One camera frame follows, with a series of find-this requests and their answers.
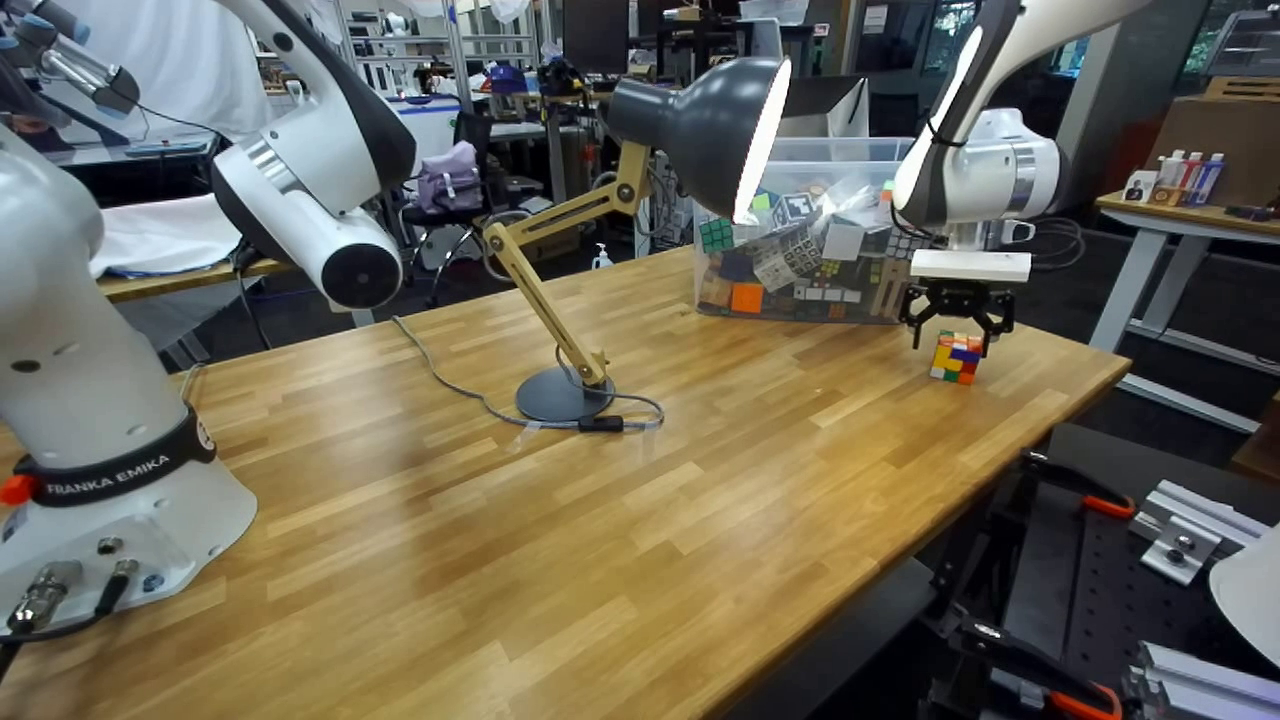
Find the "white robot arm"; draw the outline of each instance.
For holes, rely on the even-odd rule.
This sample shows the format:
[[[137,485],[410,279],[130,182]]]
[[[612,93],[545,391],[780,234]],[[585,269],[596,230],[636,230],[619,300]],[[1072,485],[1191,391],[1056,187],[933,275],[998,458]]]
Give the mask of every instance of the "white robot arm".
[[[219,0],[305,82],[314,103],[277,119],[255,144],[216,155],[216,202],[255,244],[288,257],[345,308],[399,293],[394,241],[360,208],[410,171],[410,132],[314,35],[288,0]]]
[[[216,201],[326,300],[386,300],[399,250],[360,202],[408,174],[408,126],[282,0],[222,9],[314,103],[216,155]],[[0,645],[12,646],[182,592],[250,525],[255,499],[216,458],[150,342],[93,285],[102,230],[93,194],[4,123],[0,226],[0,425],[28,451],[0,493],[15,499],[0,508]]]
[[[890,181],[905,226],[942,241],[918,248],[913,275],[922,279],[922,308],[905,320],[973,315],[988,337],[1010,327],[1007,285],[1032,275],[1024,250],[985,250],[978,219],[1040,217],[1056,202],[1061,148],[1019,123],[1016,113],[988,113],[990,93],[1072,35],[1109,29],[1148,0],[978,0],[976,29],[960,47],[957,76]]]
[[[4,103],[45,114],[45,103],[18,73],[35,62],[63,76],[93,103],[127,113],[138,101],[137,81],[118,62],[97,59],[80,38],[88,29],[51,0],[0,0],[0,93]]]
[[[28,451],[28,499],[0,511],[4,639],[176,595],[255,499],[93,285],[101,208],[7,126],[0,226],[0,425]]]

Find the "wooden tabletop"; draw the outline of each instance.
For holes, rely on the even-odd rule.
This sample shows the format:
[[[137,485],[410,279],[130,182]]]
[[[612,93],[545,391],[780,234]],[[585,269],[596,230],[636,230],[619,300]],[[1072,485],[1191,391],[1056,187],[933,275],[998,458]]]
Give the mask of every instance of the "wooden tabletop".
[[[1241,230],[1249,241],[1280,241],[1280,219],[1249,219],[1249,217],[1226,217],[1220,202],[1203,208],[1184,208],[1184,202],[1130,202],[1119,191],[1096,194],[1096,208],[1117,217],[1117,219],[1164,219],[1164,222],[1187,222],[1203,230]]]
[[[697,313],[687,250],[553,294],[666,427],[520,431],[394,322],[210,364],[192,402],[255,525],[25,646],[0,714],[705,714],[1129,367],[1016,327],[940,383],[905,327]],[[553,364],[514,293],[408,327],[500,402]]]
[[[279,260],[255,260],[244,269],[244,275],[273,275],[288,272]],[[144,300],[144,294],[165,294],[165,293],[182,293],[182,289],[202,289],[202,285],[226,285],[234,279],[233,264],[200,269],[200,272],[173,272],[173,275],[130,275],[130,279],[101,279],[97,289],[109,300]]]

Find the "person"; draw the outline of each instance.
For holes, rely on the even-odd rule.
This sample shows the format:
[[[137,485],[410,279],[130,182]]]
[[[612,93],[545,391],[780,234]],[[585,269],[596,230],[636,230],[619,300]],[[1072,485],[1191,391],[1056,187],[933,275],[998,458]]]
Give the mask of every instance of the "person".
[[[66,82],[45,97],[82,113],[127,140],[173,140],[192,132],[255,137],[273,101],[255,68],[255,44],[219,0],[60,0],[88,24],[82,47],[127,68],[138,109],[118,114],[93,109]]]

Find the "bottle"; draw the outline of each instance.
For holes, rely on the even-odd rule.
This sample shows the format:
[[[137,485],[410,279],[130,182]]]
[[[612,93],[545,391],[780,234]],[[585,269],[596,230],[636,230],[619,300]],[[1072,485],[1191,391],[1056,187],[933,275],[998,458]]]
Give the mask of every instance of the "bottle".
[[[1151,202],[1176,201],[1176,181],[1184,174],[1184,160],[1187,160],[1184,148],[1171,148],[1166,155],[1161,155]]]
[[[1203,151],[1191,151],[1191,155],[1184,160],[1179,181],[1176,181],[1171,202],[1191,202],[1201,174],[1203,174]]]
[[[1203,160],[1203,171],[1201,171],[1201,182],[1196,182],[1191,202],[1208,202],[1215,181],[1225,174],[1225,165],[1226,165],[1226,151],[1213,151],[1213,155]]]

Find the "clear plastic bin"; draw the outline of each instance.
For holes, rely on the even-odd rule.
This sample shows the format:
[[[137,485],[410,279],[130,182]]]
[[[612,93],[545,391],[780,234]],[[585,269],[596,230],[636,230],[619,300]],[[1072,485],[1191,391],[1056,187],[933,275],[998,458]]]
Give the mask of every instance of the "clear plastic bin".
[[[719,315],[899,315],[913,244],[890,226],[887,182],[913,140],[780,137],[750,217],[697,208],[697,305]]]

